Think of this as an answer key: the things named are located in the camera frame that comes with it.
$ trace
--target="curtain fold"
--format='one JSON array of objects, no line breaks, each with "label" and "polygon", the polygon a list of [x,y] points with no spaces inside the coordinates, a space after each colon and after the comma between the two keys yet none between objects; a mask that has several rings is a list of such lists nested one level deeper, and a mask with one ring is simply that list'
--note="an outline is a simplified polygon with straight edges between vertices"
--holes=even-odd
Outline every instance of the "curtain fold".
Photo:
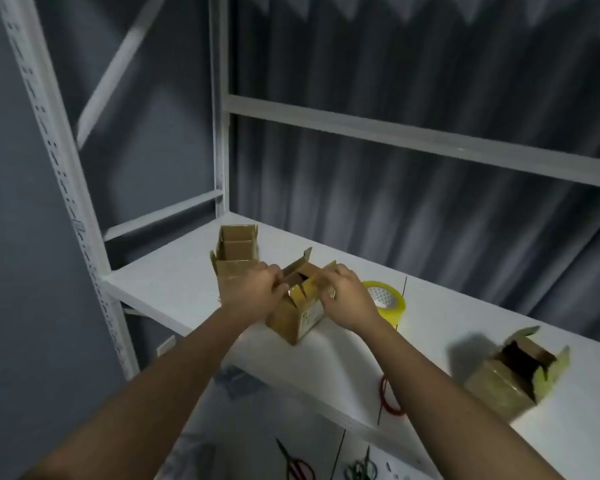
[{"label": "curtain fold", "polygon": [[[600,158],[600,0],[232,0],[232,13],[237,94]],[[232,128],[232,209],[600,340],[599,188]]]}]

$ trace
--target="label on box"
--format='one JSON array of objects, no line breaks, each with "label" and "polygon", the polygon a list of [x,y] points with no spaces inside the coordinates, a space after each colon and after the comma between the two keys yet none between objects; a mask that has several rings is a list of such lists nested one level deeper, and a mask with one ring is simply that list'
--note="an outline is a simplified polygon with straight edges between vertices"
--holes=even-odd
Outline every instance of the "label on box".
[{"label": "label on box", "polygon": [[311,327],[315,325],[324,316],[324,308],[320,300],[316,301],[309,309],[305,310],[300,316],[300,326],[298,330],[298,340],[304,337]]}]

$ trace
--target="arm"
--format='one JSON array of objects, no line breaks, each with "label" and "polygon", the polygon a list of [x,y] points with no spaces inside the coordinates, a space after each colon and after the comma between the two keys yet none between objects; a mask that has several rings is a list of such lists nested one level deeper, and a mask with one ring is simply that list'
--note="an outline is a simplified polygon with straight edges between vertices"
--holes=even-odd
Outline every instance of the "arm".
[{"label": "arm", "polygon": [[513,428],[391,327],[353,271],[339,264],[328,278],[336,295],[322,296],[326,314],[368,345],[444,478],[562,479]]},{"label": "arm", "polygon": [[224,355],[288,290],[278,266],[237,278],[229,300],[136,376],[25,479],[148,479],[163,464]]}]

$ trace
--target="packing tape roll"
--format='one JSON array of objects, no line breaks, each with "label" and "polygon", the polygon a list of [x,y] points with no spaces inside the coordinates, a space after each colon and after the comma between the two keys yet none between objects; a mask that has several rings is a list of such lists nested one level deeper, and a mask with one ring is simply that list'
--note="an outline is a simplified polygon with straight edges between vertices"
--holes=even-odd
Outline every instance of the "packing tape roll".
[{"label": "packing tape roll", "polygon": [[362,284],[373,298],[380,316],[397,327],[406,309],[404,298],[398,290],[379,281],[365,281]]}]

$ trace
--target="small box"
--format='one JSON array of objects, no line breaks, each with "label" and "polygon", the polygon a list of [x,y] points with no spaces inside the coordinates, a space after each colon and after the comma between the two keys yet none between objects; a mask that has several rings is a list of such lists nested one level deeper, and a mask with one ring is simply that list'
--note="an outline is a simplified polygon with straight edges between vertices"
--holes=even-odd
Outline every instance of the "small box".
[{"label": "small box", "polygon": [[211,251],[211,265],[218,280],[220,301],[230,292],[232,279],[246,273],[259,261],[258,226],[221,226],[216,252]]},{"label": "small box", "polygon": [[535,326],[515,332],[464,384],[506,422],[549,395],[569,366],[568,346],[553,355],[529,338],[538,329]]},{"label": "small box", "polygon": [[335,268],[336,261],[319,268],[309,262],[309,256],[311,248],[282,270],[289,291],[266,320],[267,326],[291,345],[296,345],[323,318],[322,291],[328,289],[332,297],[335,295],[335,290],[320,272]]}]

